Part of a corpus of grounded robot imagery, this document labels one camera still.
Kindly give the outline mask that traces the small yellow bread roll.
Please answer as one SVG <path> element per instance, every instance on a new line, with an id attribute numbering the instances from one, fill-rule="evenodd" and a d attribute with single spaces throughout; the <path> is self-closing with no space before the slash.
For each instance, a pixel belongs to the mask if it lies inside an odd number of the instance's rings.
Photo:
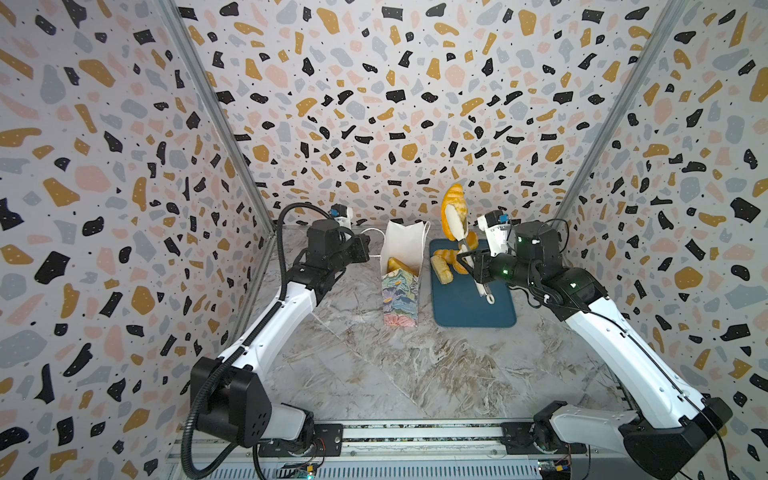
<path id="1" fill-rule="evenodd" d="M 395 271 L 398 271 L 398 270 L 402 270 L 404 272 L 407 272 L 410 275 L 414 275 L 414 276 L 418 275 L 417 271 L 413 270 L 411 267 L 406 265 L 404 262 L 398 260 L 395 257 L 390 257 L 387 260 L 387 272 L 388 273 L 392 273 L 392 272 L 395 272 Z"/>

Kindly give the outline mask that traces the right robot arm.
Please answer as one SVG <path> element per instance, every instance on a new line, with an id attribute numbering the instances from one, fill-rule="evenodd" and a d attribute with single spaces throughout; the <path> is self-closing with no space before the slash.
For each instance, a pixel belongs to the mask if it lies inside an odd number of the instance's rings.
<path id="1" fill-rule="evenodd" d="M 726 402 L 676 374 L 592 274 L 564 264 L 559 234 L 549 223 L 513 225 L 494 211 L 477 224 L 488 246 L 468 252 L 465 267 L 479 288 L 499 281 L 538 301 L 591 346 L 635 404 L 632 410 L 606 411 L 553 401 L 533 419 L 538 449 L 549 453 L 581 443 L 625 455 L 655 479 L 681 474 L 731 419 Z"/>

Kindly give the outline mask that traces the pale rectangular pastry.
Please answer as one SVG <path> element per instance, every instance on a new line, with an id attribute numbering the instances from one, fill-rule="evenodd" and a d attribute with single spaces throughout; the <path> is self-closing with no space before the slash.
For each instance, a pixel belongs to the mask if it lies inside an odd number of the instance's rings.
<path id="1" fill-rule="evenodd" d="M 442 285 L 450 284 L 454 280 L 453 273 L 449 263 L 440 255 L 433 255 L 430 258 L 432 271 L 435 273 L 438 281 Z"/>

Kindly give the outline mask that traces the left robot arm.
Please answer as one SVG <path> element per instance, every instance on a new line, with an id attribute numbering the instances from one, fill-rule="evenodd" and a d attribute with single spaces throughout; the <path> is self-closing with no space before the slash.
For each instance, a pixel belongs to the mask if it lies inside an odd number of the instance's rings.
<path id="1" fill-rule="evenodd" d="M 283 284 L 265 312 L 218 357 L 191 372 L 187 433 L 200 431 L 240 447 L 261 441 L 311 442 L 312 414 L 269 399 L 263 382 L 299 324 L 341 279 L 348 266 L 370 260 L 370 237 L 345 220 L 321 219 L 307 246 L 281 274 Z"/>

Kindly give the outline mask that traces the floral paper bag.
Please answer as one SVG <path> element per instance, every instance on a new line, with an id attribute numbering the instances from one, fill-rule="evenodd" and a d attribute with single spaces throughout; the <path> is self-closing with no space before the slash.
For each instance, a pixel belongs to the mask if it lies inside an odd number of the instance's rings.
<path id="1" fill-rule="evenodd" d="M 384 230 L 369 228 L 383 237 L 378 253 L 383 320 L 391 327 L 415 327 L 419 313 L 420 275 L 425 258 L 429 222 L 403 225 L 390 221 Z M 387 272 L 387 260 L 395 257 L 418 272 L 417 276 L 398 270 Z"/>

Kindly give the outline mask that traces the striped croissant bread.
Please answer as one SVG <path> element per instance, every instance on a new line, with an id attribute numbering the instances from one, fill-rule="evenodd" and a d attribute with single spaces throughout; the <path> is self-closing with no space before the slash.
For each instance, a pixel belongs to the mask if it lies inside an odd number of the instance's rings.
<path id="1" fill-rule="evenodd" d="M 441 226 L 449 240 L 463 241 L 467 236 L 468 207 L 463 187 L 452 185 L 441 203 Z"/>

